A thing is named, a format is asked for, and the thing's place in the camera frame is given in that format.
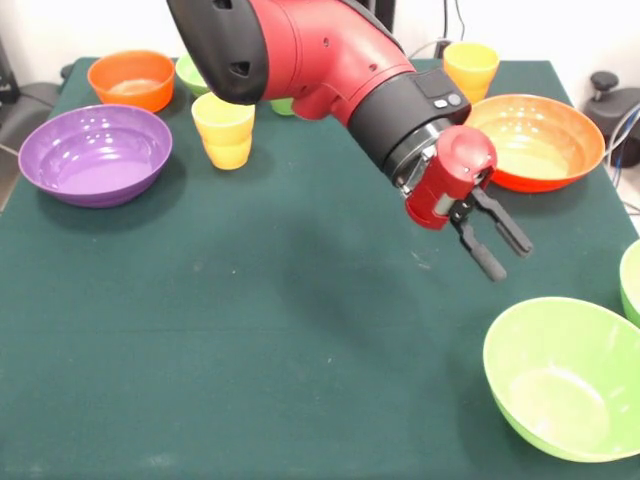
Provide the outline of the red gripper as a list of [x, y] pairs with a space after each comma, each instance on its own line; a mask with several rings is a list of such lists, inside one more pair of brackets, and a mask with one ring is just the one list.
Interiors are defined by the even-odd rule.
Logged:
[[442, 229], [449, 215], [461, 244], [493, 282], [504, 280], [507, 273], [475, 237], [468, 220], [473, 205], [465, 201], [470, 193], [476, 207], [494, 220], [496, 229], [517, 255], [527, 257], [533, 252], [533, 243], [520, 226], [481, 188], [488, 184], [496, 166], [496, 148], [487, 135], [466, 125], [449, 127], [436, 141], [435, 156], [405, 200], [410, 218], [424, 228]]

